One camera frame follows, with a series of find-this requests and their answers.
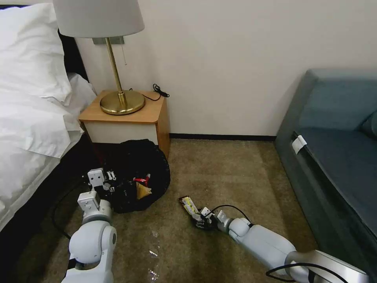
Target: bed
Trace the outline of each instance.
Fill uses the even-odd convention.
[[[10,7],[24,6],[0,5],[0,11]],[[90,142],[83,135],[84,131],[77,120],[80,112],[96,95],[87,81],[75,40],[60,34],[59,37],[64,50],[64,75],[70,89],[64,100],[48,95],[36,97],[25,92],[8,95],[7,91],[3,91],[6,89],[2,88],[4,83],[1,85],[1,79],[5,76],[1,74],[0,67],[0,247],[8,257],[7,262],[2,263],[2,271],[16,260],[17,251],[21,251],[30,235],[38,230],[38,222],[45,217],[57,197],[77,183],[77,177],[84,169],[96,166]],[[3,65],[7,60],[1,58],[1,53],[6,52],[0,43],[0,61]],[[58,122],[62,124],[59,124],[61,131],[55,129]],[[32,129],[25,130],[26,126],[20,125],[23,123]],[[13,125],[21,127],[22,131],[13,131]],[[33,132],[40,139],[37,145],[35,141],[16,135],[25,131],[28,134]],[[62,139],[66,139],[66,143],[60,148],[47,142],[57,140],[60,143]],[[46,153],[39,152],[41,145]]]

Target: table lamp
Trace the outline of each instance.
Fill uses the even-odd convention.
[[[109,37],[131,35],[144,29],[137,0],[53,0],[59,31],[70,37],[105,37],[118,91],[108,93],[100,105],[105,113],[130,114],[145,104],[144,96],[123,90]]]

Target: wooden nightstand top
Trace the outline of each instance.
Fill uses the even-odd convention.
[[[79,116],[82,122],[114,122],[114,123],[143,123],[143,124],[156,124],[161,113],[161,108],[165,97],[157,101],[152,101],[148,98],[145,99],[145,106],[135,113],[128,115],[110,115],[101,110],[99,102],[109,90],[102,91],[97,98],[89,105],[83,113]],[[157,92],[144,92],[140,93],[152,98],[157,99],[159,94]]]

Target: floor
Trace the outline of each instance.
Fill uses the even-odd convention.
[[[178,202],[185,195],[198,207],[236,205],[297,250],[316,248],[272,142],[172,140],[169,164],[171,184],[161,199],[145,211],[113,217],[118,233],[114,282],[275,282],[229,236],[193,227]],[[231,208],[225,211],[239,216]],[[80,224],[77,208],[65,229],[73,234]],[[18,261],[12,282],[61,282],[68,257],[68,240],[46,219]]]

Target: nightstand drawer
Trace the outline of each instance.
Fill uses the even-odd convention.
[[[121,143],[127,140],[148,139],[158,145],[155,124],[85,122],[92,142]]]

